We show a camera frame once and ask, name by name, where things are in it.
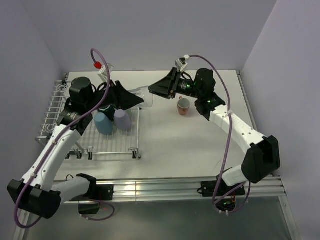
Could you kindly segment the dark green mug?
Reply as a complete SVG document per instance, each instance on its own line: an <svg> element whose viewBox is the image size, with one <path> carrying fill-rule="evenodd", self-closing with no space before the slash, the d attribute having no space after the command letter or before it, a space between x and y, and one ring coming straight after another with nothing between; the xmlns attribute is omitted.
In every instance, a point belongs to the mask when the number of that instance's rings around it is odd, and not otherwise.
<svg viewBox="0 0 320 240"><path fill-rule="evenodd" d="M105 105L103 107L98 108L99 113L103 113L111 122L114 122L115 117L115 108L113 105Z"/></svg>

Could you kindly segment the clear glass tumbler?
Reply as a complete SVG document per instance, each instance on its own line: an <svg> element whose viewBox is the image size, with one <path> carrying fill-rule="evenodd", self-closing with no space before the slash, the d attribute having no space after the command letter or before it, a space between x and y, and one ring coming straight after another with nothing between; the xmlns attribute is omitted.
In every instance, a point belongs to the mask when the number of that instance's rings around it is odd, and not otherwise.
<svg viewBox="0 0 320 240"><path fill-rule="evenodd" d="M154 96L149 92L148 86L141 86L135 89L130 89L130 93L135 96L142 98L143 102L136 105L136 108L151 108L154 103Z"/></svg>

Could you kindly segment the lilac cup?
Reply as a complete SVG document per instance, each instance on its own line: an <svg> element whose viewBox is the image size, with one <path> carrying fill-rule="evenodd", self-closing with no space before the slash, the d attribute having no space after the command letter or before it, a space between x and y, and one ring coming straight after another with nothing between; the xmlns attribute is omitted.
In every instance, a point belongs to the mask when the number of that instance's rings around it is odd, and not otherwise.
<svg viewBox="0 0 320 240"><path fill-rule="evenodd" d="M122 131L128 131L132 127L130 116L125 110L117 109L114 112L114 121L116 126Z"/></svg>

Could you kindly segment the blue cup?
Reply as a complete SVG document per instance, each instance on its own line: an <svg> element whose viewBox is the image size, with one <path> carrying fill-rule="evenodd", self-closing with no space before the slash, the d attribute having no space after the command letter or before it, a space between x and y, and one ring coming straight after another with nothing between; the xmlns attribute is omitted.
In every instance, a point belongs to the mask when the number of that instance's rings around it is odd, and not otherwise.
<svg viewBox="0 0 320 240"><path fill-rule="evenodd" d="M101 112L98 112L94 118L94 123L98 132L102 135L110 135L113 133L113 123Z"/></svg>

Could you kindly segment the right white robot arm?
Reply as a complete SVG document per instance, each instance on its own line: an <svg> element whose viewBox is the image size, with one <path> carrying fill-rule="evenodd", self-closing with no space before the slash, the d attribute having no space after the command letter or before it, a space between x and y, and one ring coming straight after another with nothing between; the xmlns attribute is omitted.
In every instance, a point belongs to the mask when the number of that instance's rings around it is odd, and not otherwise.
<svg viewBox="0 0 320 240"><path fill-rule="evenodd" d="M232 113L225 101L216 94L215 86L214 72L210 69L201 68L194 79L187 79L174 67L167 76L150 85L148 90L165 99L174 99L177 94L195 98L198 113L220 127L241 148L245 154L242 164L224 171L222 179L216 183L217 191L227 195L237 184L256 184L278 170L281 166L280 150L274 136L263 135Z"/></svg>

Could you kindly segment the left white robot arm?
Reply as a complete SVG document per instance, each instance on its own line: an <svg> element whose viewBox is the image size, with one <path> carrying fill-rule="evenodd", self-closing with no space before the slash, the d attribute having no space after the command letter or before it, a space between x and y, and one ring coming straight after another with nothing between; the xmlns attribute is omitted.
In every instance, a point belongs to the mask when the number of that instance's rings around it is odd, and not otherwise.
<svg viewBox="0 0 320 240"><path fill-rule="evenodd" d="M94 111L104 106L128 110L143 102L143 98L126 90L119 81L109 80L94 87L87 77L75 78L42 153L20 180L12 179L7 186L15 203L14 220L18 221L18 210L49 219L66 201L79 196L86 200L95 198L98 193L95 177L79 173L71 180L54 184L57 172L93 120Z"/></svg>

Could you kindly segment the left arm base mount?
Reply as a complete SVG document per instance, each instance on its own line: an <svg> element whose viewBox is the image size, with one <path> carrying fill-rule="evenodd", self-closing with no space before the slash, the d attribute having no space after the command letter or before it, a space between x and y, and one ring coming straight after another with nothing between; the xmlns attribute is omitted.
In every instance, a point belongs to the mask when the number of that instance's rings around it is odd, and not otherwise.
<svg viewBox="0 0 320 240"><path fill-rule="evenodd" d="M96 215L99 210L103 209L105 204L100 201L111 201L113 199L114 186L112 184L99 184L96 186L93 195L77 196L70 200L71 203L78 202L78 212L81 215Z"/></svg>

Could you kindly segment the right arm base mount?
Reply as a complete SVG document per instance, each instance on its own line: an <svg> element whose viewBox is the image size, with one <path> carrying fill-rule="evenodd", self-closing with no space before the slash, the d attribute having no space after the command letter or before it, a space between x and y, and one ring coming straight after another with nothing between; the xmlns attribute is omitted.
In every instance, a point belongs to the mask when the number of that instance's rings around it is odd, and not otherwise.
<svg viewBox="0 0 320 240"><path fill-rule="evenodd" d="M197 193L201 194L203 197L212 197L214 190L217 185L217 180L210 180L210 181L201 181L200 182L200 188L197 189ZM240 186L241 184L238 183L234 186L227 186L226 183L221 180L220 185L217 189L216 196L222 197L229 191L233 190L234 188ZM228 197L231 197L232 194L235 194L235 196L244 196L245 195L245 188L241 186L240 188L236 189L234 192L230 193Z"/></svg>

